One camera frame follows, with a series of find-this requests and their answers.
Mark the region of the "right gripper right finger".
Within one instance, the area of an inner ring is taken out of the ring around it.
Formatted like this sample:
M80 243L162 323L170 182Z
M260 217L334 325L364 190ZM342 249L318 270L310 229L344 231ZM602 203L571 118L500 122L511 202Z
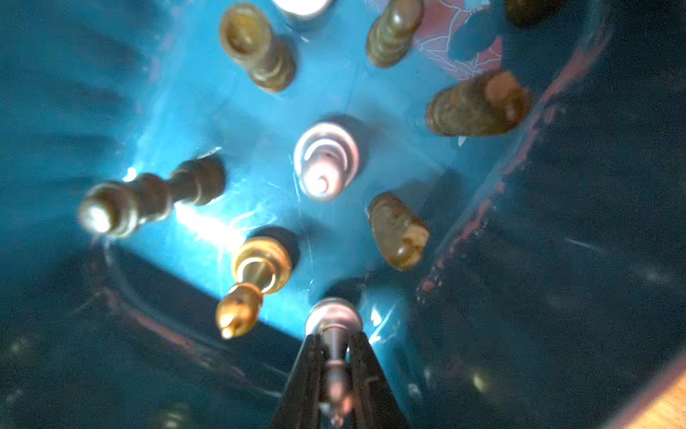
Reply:
M349 341L355 428L409 428L364 332Z

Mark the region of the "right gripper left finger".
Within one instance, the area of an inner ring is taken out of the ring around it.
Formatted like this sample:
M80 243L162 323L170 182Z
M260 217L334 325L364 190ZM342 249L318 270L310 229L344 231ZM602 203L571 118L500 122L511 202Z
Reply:
M270 428L318 429L321 425L320 390L323 373L320 337L305 337Z

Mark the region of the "silver chess piece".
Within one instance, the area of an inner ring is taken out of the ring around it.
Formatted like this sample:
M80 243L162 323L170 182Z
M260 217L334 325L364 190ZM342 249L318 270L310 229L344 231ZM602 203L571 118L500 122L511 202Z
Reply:
M343 427L354 408L347 355L352 335L362 330L357 309L341 298L319 301L305 324L305 333L314 334L323 350L319 408L334 428Z
M330 8L333 0L273 0L285 15L300 21L311 21Z
M294 171L307 198L328 202L357 176L360 153L353 136L337 123L316 123L298 140Z

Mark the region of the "gold chess piece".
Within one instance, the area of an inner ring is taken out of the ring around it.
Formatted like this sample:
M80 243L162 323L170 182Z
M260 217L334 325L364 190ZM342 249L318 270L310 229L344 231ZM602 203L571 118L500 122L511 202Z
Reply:
M292 270L289 252L280 241L267 236L245 241L232 257L235 284L216 308L221 337L230 340L250 332L259 320L264 298L283 289Z

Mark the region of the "dark chess piece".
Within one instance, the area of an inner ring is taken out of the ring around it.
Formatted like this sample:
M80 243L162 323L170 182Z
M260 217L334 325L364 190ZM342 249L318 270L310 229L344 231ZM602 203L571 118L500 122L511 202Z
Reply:
M224 193L223 163L212 157L185 161L169 178L143 173L131 182L102 182L86 194L77 218L95 236L123 239L148 223L162 222L177 203L202 207Z
M507 18L518 28L527 28L556 14L565 0L505 0Z
M227 55L246 70L260 89L281 92L293 82L296 72L293 55L255 5L230 6L221 18L219 39Z
M366 39L366 55L382 69L400 62L409 51L424 14L423 0L389 1Z
M368 220L377 248L391 267L405 272L421 261L431 233L399 198L390 192L375 197Z
M488 137L519 126L532 93L507 70L490 71L444 89L427 105L429 129L443 137Z

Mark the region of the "teal plastic storage box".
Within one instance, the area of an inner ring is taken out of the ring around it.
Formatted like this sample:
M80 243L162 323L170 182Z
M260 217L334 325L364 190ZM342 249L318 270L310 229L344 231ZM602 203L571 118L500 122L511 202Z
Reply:
M375 67L382 1L314 21L257 7L296 64L281 92L224 51L227 1L1 5L1 425L266 428L312 307L352 303L414 428L630 423L685 371L685 5L566 1L518 28L501 1L428 1L413 46ZM532 109L505 134L443 137L436 94L507 70ZM357 176L328 202L294 171L337 123ZM113 239L90 189L212 157L224 193ZM427 226L400 272L368 207ZM225 340L232 257L267 236L283 289Z

